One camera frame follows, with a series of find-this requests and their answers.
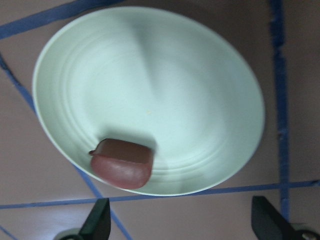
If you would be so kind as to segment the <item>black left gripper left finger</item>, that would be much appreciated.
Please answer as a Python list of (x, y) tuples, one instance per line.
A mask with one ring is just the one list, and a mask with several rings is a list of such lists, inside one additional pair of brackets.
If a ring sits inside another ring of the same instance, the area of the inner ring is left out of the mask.
[(111, 233), (111, 210), (108, 198), (94, 204), (78, 235), (83, 240), (108, 240)]

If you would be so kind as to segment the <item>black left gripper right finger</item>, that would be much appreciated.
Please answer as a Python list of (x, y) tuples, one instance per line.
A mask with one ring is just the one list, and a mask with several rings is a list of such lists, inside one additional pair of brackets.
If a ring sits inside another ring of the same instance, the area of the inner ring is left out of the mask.
[(294, 228), (264, 196), (251, 200), (251, 228), (258, 240), (293, 240)]

